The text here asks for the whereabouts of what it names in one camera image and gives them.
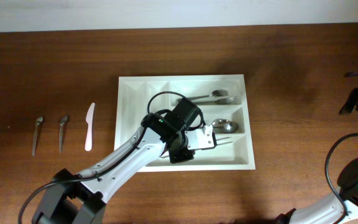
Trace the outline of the metal fork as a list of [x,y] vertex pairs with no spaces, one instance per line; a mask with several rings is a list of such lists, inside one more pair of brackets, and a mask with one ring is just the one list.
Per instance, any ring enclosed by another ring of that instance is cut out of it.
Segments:
[[193,103],[210,103],[216,100],[229,97],[229,92],[225,89],[213,90],[211,93],[205,95],[188,96],[188,99]]
[[239,100],[236,96],[230,96],[218,100],[195,102],[195,104],[196,105],[238,105]]

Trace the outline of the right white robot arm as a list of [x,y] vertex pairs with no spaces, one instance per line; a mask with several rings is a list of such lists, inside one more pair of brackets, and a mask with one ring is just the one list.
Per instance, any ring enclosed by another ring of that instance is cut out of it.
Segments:
[[[351,91],[339,114],[358,111],[358,88]],[[334,150],[346,139],[358,137],[358,133],[347,134],[338,139],[326,156],[324,174],[331,193],[309,207],[292,209],[279,214],[273,221],[281,224],[307,223],[346,223],[358,219],[358,158],[352,160],[341,171],[337,187],[333,187],[329,177],[329,162]]]

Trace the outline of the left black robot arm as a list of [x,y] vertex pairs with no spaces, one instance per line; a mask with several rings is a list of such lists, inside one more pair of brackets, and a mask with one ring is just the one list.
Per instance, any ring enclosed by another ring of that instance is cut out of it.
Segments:
[[45,191],[32,223],[101,223],[111,197],[136,172],[165,152],[172,164],[190,161],[197,150],[214,149],[218,144],[212,126],[201,120],[203,113],[183,97],[174,109],[148,113],[137,131],[97,164],[73,175],[66,169]]

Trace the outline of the large metal spoon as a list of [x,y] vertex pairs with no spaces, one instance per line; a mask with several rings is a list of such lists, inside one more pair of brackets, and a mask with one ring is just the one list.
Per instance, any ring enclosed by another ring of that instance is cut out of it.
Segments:
[[232,134],[232,133],[235,133],[238,130],[239,130],[239,124],[237,122],[234,122],[234,121],[229,121],[228,123],[226,123],[224,125],[223,128],[214,129],[214,132],[215,133],[220,133],[220,134]]
[[228,123],[228,122],[229,122],[228,119],[220,119],[220,118],[218,118],[218,119],[214,119],[212,121],[211,125],[213,126],[214,129],[220,129],[220,128],[223,128],[224,125],[226,123]]

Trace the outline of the pink plastic knife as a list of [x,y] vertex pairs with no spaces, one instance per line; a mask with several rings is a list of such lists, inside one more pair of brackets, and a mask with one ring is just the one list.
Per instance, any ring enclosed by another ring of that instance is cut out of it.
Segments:
[[85,139],[85,151],[92,150],[93,147],[93,115],[96,103],[90,104],[85,121],[88,125]]

